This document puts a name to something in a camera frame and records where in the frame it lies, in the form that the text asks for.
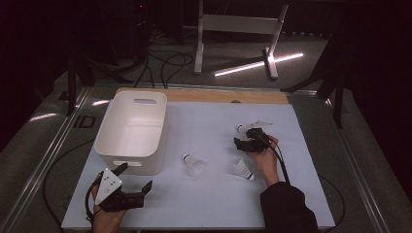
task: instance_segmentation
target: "person's arm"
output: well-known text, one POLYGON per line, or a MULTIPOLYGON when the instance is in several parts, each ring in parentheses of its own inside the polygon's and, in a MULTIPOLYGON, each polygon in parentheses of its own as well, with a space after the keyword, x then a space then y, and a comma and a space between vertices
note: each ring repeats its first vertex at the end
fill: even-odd
MULTIPOLYGON (((276 148, 278 140, 268 136, 271 147, 276 148)), ((316 217, 306 207, 303 192, 279 181, 276 154, 267 149, 262 153, 247 152, 247 155, 256 163, 267 185, 260 195, 266 232, 319 232, 316 217)))
MULTIPOLYGON (((91 190, 93 200, 97 195, 99 185, 96 185, 91 190)), ((100 209, 100 207, 93 206, 94 218, 93 218, 93 233, 115 233, 118 231, 121 221, 127 211, 119 211, 107 213, 100 209)))

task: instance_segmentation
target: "black sleeve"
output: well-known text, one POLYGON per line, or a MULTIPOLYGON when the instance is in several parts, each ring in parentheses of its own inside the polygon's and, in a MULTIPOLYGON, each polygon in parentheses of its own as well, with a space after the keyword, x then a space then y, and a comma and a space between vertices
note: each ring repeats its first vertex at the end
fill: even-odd
POLYGON ((266 232, 319 232, 316 217, 305 205, 305 195, 287 183, 275 183, 260 195, 266 232))

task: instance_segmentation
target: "metal frame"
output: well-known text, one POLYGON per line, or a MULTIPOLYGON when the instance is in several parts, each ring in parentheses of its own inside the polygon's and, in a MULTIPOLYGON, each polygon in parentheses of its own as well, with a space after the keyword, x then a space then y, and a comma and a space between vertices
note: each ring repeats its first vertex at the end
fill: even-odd
POLYGON ((257 34, 272 35, 269 48, 265 49, 265 64, 268 67, 270 78, 278 79, 278 72, 274 61, 273 53, 281 34, 288 5, 283 5, 278 18, 265 17, 233 17, 203 14, 203 0, 199 0, 199 19, 197 27, 197 49, 194 61, 194 74, 202 73, 203 49, 202 42, 203 30, 226 31, 226 32, 246 32, 257 34))

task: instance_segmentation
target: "human hand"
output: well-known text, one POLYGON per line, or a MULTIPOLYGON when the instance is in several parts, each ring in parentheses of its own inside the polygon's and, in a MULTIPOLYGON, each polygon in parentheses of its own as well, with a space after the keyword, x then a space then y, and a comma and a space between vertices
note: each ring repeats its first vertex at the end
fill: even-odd
MULTIPOLYGON (((93 200, 96 198, 99 185, 91 190, 93 200)), ((93 206, 93 232, 94 233, 115 233, 118 231, 121 221, 127 211, 105 212, 99 206, 93 206)))
MULTIPOLYGON (((278 139, 267 135, 271 141, 270 146, 274 149, 278 144, 278 139)), ((263 152, 246 152, 253 161, 256 163, 257 167, 263 174, 264 180, 267 186, 271 186, 279 181, 278 169, 277 169, 277 156, 275 152, 268 148, 263 152)))

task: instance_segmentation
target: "white plastic bin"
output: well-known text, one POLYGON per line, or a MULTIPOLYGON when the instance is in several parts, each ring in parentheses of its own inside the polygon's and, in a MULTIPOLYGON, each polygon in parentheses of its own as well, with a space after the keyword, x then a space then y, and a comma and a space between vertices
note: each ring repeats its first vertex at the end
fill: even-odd
POLYGON ((111 169, 127 162, 124 174, 154 175, 161 170, 166 104, 160 92, 125 90, 115 96, 94 144, 111 169))

